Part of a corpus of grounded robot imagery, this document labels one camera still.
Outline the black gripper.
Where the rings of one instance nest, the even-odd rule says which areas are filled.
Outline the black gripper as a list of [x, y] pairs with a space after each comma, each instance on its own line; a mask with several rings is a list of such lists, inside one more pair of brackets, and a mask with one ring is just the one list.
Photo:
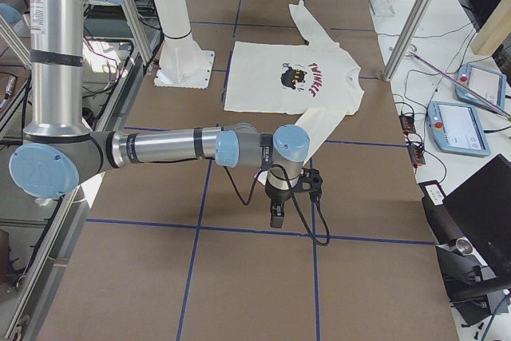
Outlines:
[[293, 196], [291, 190], [275, 188], [271, 184], [265, 185], [265, 192], [270, 198], [270, 227], [282, 228], [285, 218], [284, 205]]

